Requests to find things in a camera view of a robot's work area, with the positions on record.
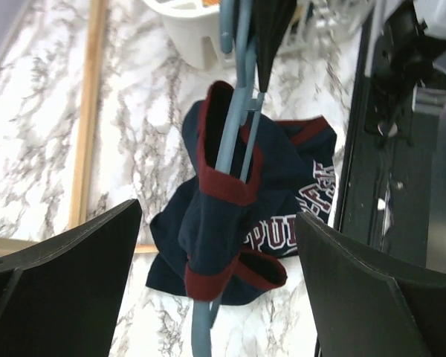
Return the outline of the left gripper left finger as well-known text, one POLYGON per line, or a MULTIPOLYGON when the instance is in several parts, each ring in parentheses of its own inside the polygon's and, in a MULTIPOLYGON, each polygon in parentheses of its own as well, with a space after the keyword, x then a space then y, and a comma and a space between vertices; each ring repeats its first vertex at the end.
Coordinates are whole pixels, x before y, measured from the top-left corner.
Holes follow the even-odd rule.
POLYGON ((0 356, 107 356, 140 221, 130 199, 0 257, 0 356))

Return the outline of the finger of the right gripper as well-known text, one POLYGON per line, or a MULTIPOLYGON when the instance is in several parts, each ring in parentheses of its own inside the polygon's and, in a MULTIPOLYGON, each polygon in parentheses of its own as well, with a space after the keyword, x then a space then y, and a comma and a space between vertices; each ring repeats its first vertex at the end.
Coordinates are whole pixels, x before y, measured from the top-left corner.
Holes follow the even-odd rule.
POLYGON ((295 0, 255 0, 252 23, 256 37, 259 90, 267 91, 274 58, 296 9, 295 0))

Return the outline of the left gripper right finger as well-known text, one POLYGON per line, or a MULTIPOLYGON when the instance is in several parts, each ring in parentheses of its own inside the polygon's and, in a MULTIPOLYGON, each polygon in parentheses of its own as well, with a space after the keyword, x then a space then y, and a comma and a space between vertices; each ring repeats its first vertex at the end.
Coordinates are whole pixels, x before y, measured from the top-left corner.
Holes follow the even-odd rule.
POLYGON ((323 356, 446 356, 446 274, 309 213, 297 215, 294 230, 323 356))

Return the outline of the blue plastic hanger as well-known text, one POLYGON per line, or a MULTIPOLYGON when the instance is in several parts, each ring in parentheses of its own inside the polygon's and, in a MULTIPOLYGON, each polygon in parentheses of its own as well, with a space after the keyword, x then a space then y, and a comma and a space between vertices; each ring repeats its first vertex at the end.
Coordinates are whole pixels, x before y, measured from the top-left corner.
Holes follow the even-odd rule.
MULTIPOLYGON (((233 52, 236 58, 236 87, 227 112, 215 169, 221 173, 230 172, 239 127, 245 124, 248 112, 254 112, 250 138, 240 171, 242 182, 247 179, 265 96, 261 93, 256 99, 252 97, 256 69, 256 39, 250 35, 252 5, 251 0, 240 1, 238 6, 231 0, 221 1, 219 14, 221 51, 225 54, 233 52)), ((212 355, 210 331, 221 301, 222 297, 218 296, 212 302, 193 302, 191 347, 194 356, 212 355)))

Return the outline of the navy maroon tank top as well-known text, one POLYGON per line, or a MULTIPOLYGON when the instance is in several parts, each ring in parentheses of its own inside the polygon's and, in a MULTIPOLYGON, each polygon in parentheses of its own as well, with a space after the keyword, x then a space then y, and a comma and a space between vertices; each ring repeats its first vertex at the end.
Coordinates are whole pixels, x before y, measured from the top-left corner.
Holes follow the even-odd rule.
POLYGON ((249 126, 239 131, 228 174, 215 168, 233 88, 218 81, 193 104, 182 137, 196 175, 150 223, 158 255, 147 287, 241 306, 283 286, 282 259, 297 254, 294 220, 327 222, 335 193, 336 133, 325 118, 259 120, 246 180, 240 170, 249 126))

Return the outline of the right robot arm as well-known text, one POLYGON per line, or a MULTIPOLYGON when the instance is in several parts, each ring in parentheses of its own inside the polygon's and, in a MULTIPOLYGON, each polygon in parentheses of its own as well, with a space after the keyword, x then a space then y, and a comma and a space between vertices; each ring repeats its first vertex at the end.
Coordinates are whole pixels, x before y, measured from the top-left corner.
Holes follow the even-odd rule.
POLYGON ((435 78, 434 61, 446 52, 446 1, 375 1, 365 75, 374 109, 365 130, 382 138, 402 131, 412 111, 446 113, 446 79, 435 78))

